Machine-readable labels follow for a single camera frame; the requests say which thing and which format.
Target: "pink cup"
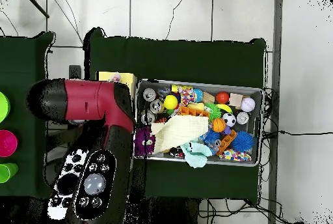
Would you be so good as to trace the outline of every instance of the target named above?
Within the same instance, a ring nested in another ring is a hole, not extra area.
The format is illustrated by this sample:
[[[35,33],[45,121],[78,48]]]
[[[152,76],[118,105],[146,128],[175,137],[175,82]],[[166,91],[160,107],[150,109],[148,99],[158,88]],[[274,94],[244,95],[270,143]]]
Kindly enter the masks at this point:
[[[9,157],[17,147],[18,138],[8,130],[0,130],[0,157]]]

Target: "dark green tablecloth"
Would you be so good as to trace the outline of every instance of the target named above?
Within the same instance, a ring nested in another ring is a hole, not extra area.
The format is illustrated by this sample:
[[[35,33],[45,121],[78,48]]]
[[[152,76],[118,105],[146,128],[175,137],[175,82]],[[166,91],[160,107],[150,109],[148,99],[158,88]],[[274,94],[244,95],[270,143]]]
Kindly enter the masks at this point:
[[[118,71],[138,79],[263,87],[263,39],[242,43],[105,38],[97,28],[86,35],[85,49],[85,79],[95,79],[96,71]],[[142,160],[135,160],[134,166],[144,174]],[[237,198],[255,203],[258,166],[193,169],[186,163],[148,161],[145,192],[147,197]]]
[[[0,130],[18,137],[18,148],[0,163],[17,163],[19,170],[8,182],[0,184],[0,195],[47,197],[51,192],[43,179],[46,149],[45,122],[36,119],[25,107],[30,87],[45,79],[46,49],[53,33],[36,38],[0,36],[0,91],[10,101],[10,114]]]

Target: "green spiky toy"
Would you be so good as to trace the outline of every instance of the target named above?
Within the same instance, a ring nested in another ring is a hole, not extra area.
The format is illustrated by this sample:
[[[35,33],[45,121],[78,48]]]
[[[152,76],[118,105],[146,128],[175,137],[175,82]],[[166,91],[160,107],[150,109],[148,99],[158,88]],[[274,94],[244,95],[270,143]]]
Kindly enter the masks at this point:
[[[215,118],[221,118],[221,110],[212,102],[208,102],[205,104],[208,108],[210,108],[211,112],[209,112],[209,121],[213,122]]]

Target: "lime green cup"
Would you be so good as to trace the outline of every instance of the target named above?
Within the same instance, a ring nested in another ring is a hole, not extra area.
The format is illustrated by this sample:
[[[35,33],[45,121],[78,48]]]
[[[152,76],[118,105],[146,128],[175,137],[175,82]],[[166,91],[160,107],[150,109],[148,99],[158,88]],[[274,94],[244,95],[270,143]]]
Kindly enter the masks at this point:
[[[18,172],[18,165],[15,163],[0,164],[0,183],[6,183]]]
[[[0,122],[6,119],[10,111],[10,103],[8,98],[0,92]]]

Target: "red ball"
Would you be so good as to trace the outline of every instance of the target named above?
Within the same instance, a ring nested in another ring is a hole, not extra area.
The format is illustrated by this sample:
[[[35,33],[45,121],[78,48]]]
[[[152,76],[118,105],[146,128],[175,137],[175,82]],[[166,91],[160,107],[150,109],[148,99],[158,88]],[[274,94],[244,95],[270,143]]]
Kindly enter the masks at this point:
[[[219,92],[216,95],[216,101],[219,104],[226,104],[229,102],[229,94],[227,92]]]

